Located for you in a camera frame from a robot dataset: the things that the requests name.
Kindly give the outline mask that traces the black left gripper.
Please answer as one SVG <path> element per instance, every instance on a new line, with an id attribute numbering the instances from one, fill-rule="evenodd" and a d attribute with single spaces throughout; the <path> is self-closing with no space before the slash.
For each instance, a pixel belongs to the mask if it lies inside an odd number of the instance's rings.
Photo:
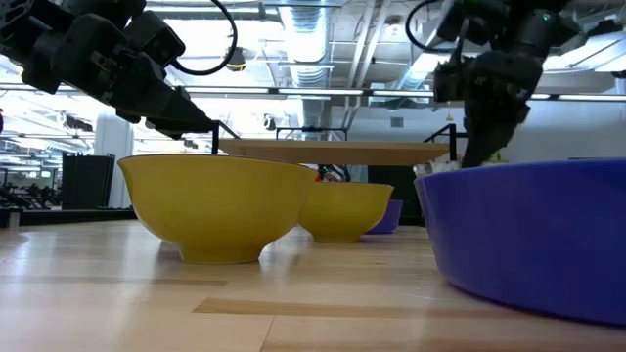
<path id="1" fill-rule="evenodd" d="M 22 81 L 54 94 L 62 83 L 116 108 L 115 114 L 170 139 L 182 132 L 210 132 L 214 122 L 186 91 L 164 81 L 163 70 L 140 52 L 127 66 L 130 40 L 110 26 L 79 26 L 67 33 L 28 30 Z"/>

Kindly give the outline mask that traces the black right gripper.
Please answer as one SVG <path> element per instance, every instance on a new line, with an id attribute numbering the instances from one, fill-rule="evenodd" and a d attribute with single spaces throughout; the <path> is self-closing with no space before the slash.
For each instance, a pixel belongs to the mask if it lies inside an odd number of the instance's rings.
<path id="1" fill-rule="evenodd" d="M 527 117 L 527 100 L 543 74 L 531 56 L 487 51 L 467 62 L 463 75 L 467 145 L 463 168 L 480 166 L 505 147 Z"/>

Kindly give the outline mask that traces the violet-blue plastic mini bowl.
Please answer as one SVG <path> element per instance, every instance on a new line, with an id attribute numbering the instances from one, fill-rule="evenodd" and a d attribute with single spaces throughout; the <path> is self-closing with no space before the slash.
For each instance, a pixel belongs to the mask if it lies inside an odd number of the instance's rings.
<path id="1" fill-rule="evenodd" d="M 399 226 L 404 201 L 391 199 L 386 211 L 378 224 L 367 232 L 367 235 L 392 234 Z"/>
<path id="2" fill-rule="evenodd" d="M 484 166 L 430 174 L 415 187 L 451 285 L 626 327 L 626 158 Z"/>

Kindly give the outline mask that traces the black cabinet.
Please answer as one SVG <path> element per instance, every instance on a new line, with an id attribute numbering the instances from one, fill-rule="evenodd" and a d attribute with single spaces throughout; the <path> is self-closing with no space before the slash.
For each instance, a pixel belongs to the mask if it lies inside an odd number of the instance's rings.
<path id="1" fill-rule="evenodd" d="M 402 200 L 399 224 L 401 226 L 423 226 L 425 224 L 412 166 L 369 166 L 368 181 L 386 184 L 394 188 L 391 198 Z"/>

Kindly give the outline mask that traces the black room partition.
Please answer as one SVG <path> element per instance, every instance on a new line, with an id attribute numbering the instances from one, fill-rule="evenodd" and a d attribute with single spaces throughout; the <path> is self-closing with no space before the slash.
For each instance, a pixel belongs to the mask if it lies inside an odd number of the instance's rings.
<path id="1" fill-rule="evenodd" d="M 63 210 L 99 209 L 109 206 L 115 157 L 64 154 L 61 206 Z"/>

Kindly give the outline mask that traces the black ceiling spotlight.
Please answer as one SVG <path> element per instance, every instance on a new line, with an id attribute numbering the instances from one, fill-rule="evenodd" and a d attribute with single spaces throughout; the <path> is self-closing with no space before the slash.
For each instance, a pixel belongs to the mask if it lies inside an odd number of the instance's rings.
<path id="1" fill-rule="evenodd" d="M 232 72 L 244 71 L 246 69 L 246 58 L 241 47 L 235 49 L 233 56 L 226 64 L 226 68 Z"/>

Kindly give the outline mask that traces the black low barrier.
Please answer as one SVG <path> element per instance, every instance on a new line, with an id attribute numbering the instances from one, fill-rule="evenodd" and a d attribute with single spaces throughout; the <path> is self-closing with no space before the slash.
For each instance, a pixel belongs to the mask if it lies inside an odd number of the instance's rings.
<path id="1" fill-rule="evenodd" d="M 15 229 L 19 226 L 133 220 L 136 218 L 137 216 L 132 209 L 24 210 L 4 208 L 0 209 L 0 229 Z"/>

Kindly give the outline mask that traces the wooden shelf with black legs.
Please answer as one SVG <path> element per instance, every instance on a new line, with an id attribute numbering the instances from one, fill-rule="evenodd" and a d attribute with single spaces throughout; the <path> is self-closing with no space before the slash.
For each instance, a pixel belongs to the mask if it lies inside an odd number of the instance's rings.
<path id="1" fill-rule="evenodd" d="M 449 123 L 419 143 L 243 139 L 221 122 L 213 130 L 211 151 L 303 164 L 409 166 L 446 154 L 455 161 L 457 140 L 466 136 Z"/>

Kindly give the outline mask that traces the person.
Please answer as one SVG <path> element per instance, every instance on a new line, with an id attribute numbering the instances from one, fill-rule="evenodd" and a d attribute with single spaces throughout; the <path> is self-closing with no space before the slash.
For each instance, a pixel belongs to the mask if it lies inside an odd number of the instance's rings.
<path id="1" fill-rule="evenodd" d="M 345 165 L 319 164 L 317 182 L 350 182 L 351 174 Z"/>

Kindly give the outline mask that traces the long ceiling light strip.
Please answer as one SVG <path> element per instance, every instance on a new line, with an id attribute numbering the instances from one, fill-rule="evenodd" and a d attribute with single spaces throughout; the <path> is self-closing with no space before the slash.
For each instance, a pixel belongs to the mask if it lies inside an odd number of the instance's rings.
<path id="1" fill-rule="evenodd" d="M 225 87 L 185 86 L 195 95 L 255 95 L 296 97 L 376 97 L 376 98 L 433 98 L 431 91 L 386 89 L 333 89 L 333 88 L 277 88 L 277 87 Z M 608 94 L 546 94 L 535 93 L 534 101 L 572 101 L 591 103 L 626 103 L 626 95 Z"/>

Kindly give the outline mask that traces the silver ventilation duct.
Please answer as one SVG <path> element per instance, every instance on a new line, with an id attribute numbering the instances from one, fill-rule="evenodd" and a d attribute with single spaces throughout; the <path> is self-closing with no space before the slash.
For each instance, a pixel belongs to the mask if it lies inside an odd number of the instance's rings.
<path id="1" fill-rule="evenodd" d="M 328 88 L 331 10 L 284 7 L 279 12 L 286 30 L 291 85 L 295 88 Z"/>

